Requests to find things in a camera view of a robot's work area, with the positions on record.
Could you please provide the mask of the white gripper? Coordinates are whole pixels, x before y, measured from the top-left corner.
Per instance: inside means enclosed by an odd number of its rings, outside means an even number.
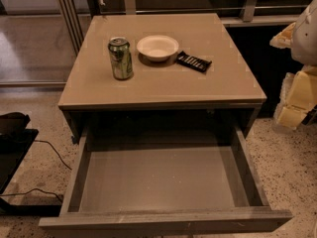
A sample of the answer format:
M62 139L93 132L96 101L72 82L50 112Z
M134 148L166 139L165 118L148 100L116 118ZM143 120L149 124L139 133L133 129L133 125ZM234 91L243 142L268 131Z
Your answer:
M289 49L294 27L295 23L289 24L275 35L269 44L278 49ZM305 111L309 112L317 105L317 66L305 65L294 76L286 96L286 104L298 109L278 105L275 110L275 121L280 126L296 129L306 117Z

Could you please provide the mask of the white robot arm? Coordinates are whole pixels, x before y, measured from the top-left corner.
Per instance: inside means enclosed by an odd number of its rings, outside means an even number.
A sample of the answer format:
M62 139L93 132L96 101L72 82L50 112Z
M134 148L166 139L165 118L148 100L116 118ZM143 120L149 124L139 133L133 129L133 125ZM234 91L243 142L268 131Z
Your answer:
M299 72L285 76L273 114L277 126L295 130L317 105L317 0L269 44L289 48L291 57L303 64Z

